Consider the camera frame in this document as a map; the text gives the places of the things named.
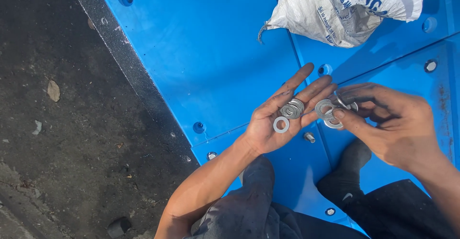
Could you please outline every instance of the right hand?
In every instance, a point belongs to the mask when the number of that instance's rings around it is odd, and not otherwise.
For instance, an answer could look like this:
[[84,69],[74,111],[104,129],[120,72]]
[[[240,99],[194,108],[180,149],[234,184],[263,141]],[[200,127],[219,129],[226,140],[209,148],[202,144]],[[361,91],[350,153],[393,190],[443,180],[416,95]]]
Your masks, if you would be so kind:
[[337,108],[334,117],[387,164],[417,174],[447,159],[437,143],[431,107],[422,97],[375,83],[344,87],[338,94],[345,104],[356,102],[359,111]]

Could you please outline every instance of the blue board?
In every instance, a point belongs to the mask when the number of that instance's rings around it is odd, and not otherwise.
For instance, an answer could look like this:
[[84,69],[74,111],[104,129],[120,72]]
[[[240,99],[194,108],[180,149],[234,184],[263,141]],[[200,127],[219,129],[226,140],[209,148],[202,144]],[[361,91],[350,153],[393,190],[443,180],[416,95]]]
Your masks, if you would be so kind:
[[[377,82],[421,95],[433,108],[438,141],[449,159],[460,164],[457,102],[460,84],[460,0],[424,0],[420,19],[411,23],[384,19],[362,46],[331,47],[284,29],[257,34],[276,0],[106,0],[174,117],[200,164],[209,152],[221,153],[242,134],[252,111],[307,62],[332,68],[340,85]],[[423,31],[426,19],[436,28]],[[426,73],[423,65],[438,61]],[[318,72],[302,84],[318,78]],[[312,132],[310,143],[302,138]],[[317,191],[315,184],[337,164],[353,139],[321,121],[304,128],[285,147],[267,154],[276,173],[273,200],[295,211],[359,229]],[[361,170],[369,192],[410,174],[373,157]],[[230,187],[241,186],[236,180]]]

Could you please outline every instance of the small black object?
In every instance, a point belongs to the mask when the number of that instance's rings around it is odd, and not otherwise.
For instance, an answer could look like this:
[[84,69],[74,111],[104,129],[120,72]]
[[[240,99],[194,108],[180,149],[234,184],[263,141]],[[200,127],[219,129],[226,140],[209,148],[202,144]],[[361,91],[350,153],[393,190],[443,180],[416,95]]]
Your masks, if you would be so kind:
[[126,217],[113,221],[108,227],[107,232],[112,239],[124,235],[131,228],[131,223]]

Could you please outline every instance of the plastic bag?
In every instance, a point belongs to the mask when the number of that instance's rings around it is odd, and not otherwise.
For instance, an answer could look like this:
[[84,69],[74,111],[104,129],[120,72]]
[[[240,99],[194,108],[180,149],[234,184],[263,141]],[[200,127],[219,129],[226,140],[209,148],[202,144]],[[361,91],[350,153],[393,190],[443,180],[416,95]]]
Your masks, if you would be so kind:
[[423,0],[278,0],[265,29],[287,28],[335,47],[364,43],[383,18],[419,18]]

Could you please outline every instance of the black pants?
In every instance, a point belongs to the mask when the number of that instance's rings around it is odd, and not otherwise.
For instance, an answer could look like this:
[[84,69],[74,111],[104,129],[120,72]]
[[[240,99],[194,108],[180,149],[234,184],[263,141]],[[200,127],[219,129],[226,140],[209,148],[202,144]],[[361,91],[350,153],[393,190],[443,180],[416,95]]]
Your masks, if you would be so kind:
[[[272,203],[274,176],[270,162],[259,157],[250,167],[243,177],[250,182],[245,181],[210,207],[191,239],[367,238],[350,227]],[[410,180],[354,196],[342,211],[372,239],[456,238],[431,198]]]

